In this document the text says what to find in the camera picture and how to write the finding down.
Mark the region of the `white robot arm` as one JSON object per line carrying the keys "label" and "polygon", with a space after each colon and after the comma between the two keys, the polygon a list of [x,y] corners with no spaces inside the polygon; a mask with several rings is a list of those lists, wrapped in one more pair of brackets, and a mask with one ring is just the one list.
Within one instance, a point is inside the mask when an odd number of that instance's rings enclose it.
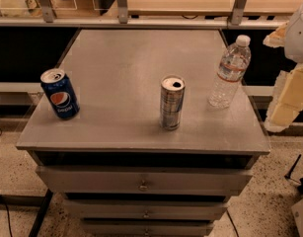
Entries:
{"label": "white robot arm", "polygon": [[296,62],[290,72],[279,73],[266,112],[265,129],[281,132],[303,111],[303,3],[287,23],[265,37],[263,44],[283,47],[285,57]]}

